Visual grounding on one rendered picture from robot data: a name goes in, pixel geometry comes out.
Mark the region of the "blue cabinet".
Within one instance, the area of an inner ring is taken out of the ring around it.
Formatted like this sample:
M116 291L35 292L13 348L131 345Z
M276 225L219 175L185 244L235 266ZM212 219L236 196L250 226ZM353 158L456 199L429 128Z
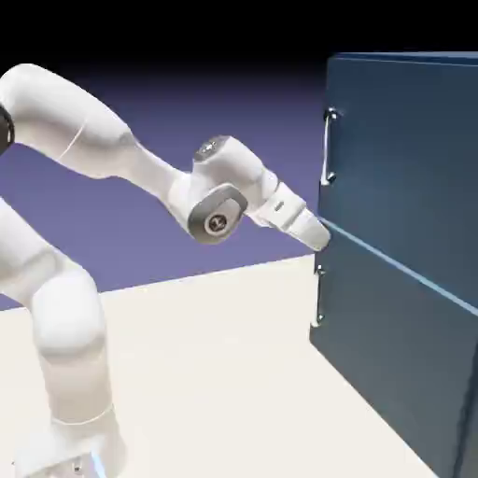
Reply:
M478 478L478 51L327 66L313 346L437 478Z

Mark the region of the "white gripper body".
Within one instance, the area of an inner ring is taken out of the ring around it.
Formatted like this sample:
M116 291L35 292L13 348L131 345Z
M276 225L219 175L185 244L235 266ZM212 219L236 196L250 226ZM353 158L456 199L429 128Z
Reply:
M321 251L330 241L330 231L308 208L292 220L286 233L314 251Z

